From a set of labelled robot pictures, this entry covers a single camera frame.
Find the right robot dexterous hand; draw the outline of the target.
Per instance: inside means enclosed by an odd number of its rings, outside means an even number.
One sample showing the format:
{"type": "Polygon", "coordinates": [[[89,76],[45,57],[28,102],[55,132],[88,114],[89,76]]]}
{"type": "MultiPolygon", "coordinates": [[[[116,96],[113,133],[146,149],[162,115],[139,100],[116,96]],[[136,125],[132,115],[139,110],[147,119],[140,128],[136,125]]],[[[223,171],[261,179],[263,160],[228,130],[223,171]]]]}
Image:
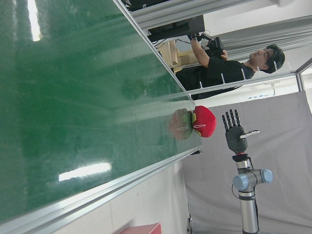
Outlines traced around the right robot dexterous hand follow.
{"type": "Polygon", "coordinates": [[[248,136],[259,133],[259,130],[252,130],[245,132],[243,126],[240,124],[239,115],[237,110],[230,109],[230,112],[226,112],[226,116],[222,115],[222,120],[225,127],[225,137],[230,150],[236,155],[244,153],[248,147],[246,138],[248,136]]]}

